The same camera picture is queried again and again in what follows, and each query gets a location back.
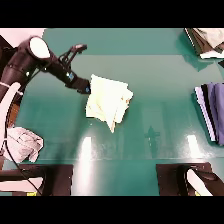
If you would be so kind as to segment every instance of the table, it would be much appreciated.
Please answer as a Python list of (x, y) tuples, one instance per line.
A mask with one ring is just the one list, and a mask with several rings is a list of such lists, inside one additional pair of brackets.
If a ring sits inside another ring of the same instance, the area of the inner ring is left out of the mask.
[(195, 56), (183, 29), (48, 29), (43, 38), (56, 55), (88, 44), (72, 69), (127, 82), (134, 93), (112, 134), (85, 117), (87, 96), (52, 75), (27, 87), (16, 126), (44, 138), (38, 163), (74, 164), (72, 195), (158, 195), (157, 163), (208, 161), (224, 180), (224, 149), (210, 143), (193, 92), (224, 73), (218, 60)]

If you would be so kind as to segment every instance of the stack of folded clothes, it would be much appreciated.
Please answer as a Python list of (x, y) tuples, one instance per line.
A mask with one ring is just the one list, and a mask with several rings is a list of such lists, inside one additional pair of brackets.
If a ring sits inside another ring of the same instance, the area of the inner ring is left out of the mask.
[(224, 58), (224, 28), (184, 28), (202, 59)]
[(224, 84), (209, 83), (195, 87), (211, 141), (224, 145)]

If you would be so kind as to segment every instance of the robotic arm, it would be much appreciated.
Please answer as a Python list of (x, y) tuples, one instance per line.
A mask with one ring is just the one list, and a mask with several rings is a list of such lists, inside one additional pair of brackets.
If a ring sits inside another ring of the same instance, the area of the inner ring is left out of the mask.
[(87, 49), (87, 45), (78, 44), (59, 58), (48, 48), (40, 37), (30, 37), (11, 51), (12, 57), (3, 70), (0, 80), (0, 102), (8, 91), (8, 86), (18, 82), (22, 88), (30, 81), (36, 69), (49, 72), (65, 83), (65, 86), (77, 89), (79, 93), (90, 94), (90, 83), (88, 80), (78, 77), (71, 70), (71, 62), (77, 53)]

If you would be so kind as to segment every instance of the yellow label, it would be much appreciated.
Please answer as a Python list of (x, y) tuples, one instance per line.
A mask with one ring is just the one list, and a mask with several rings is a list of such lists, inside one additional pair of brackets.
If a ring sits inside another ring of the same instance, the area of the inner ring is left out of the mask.
[(195, 195), (196, 196), (201, 196), (197, 191), (195, 191)]
[(37, 196), (37, 192), (29, 192), (27, 193), (27, 196)]

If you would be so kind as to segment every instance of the cable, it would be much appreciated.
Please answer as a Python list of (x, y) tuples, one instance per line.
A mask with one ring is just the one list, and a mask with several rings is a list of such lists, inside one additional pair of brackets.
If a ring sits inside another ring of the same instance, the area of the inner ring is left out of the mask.
[[(51, 65), (51, 63), (52, 63), (52, 61), (51, 62), (49, 62), (46, 66), (43, 66), (41, 69), (39, 69), (36, 73), (34, 73), (33, 75), (32, 75), (32, 77), (29, 79), (29, 81), (24, 85), (24, 86), (22, 86), (21, 88), (20, 88), (20, 91), (21, 90), (23, 90), (27, 85), (28, 85), (28, 83), (39, 73), (39, 72), (41, 72), (41, 71), (43, 71), (43, 69), (46, 69), (48, 66), (50, 66)], [(10, 104), (10, 107), (9, 107), (9, 110), (8, 110), (8, 113), (7, 113), (7, 116), (6, 116), (6, 120), (5, 120), (5, 134), (4, 134), (4, 138), (5, 138), (5, 140), (4, 140), (4, 143), (5, 143), (5, 148), (6, 148), (6, 150), (7, 150), (7, 152), (8, 152), (8, 154), (9, 154), (9, 156), (11, 157), (11, 159), (12, 159), (12, 161), (13, 161), (13, 163), (15, 164), (15, 166), (16, 166), (16, 168), (21, 172), (21, 174), (22, 174), (22, 176), (24, 177), (24, 179), (26, 179), (34, 188), (35, 188), (35, 190), (39, 193), (39, 195), (40, 196), (42, 196), (42, 193), (39, 191), (39, 189), (29, 180), (29, 178), (28, 177), (26, 177), (26, 175), (24, 175), (24, 173), (23, 173), (23, 170), (19, 167), (19, 165), (16, 163), (16, 161), (14, 160), (14, 158), (13, 158), (13, 156), (12, 156), (12, 154), (11, 154), (11, 152), (10, 152), (10, 150), (9, 150), (9, 148), (8, 148), (8, 143), (7, 143), (7, 136), (8, 136), (8, 134), (7, 134), (7, 128), (8, 128), (8, 122), (9, 122), (9, 115), (10, 115), (10, 112), (11, 112), (11, 109), (12, 109), (12, 105), (13, 105), (13, 102), (14, 102), (14, 100), (15, 100), (15, 97), (16, 97), (16, 94), (15, 94), (15, 96), (14, 96), (14, 98), (13, 98), (13, 100), (12, 100), (12, 102), (11, 102), (11, 104)]]

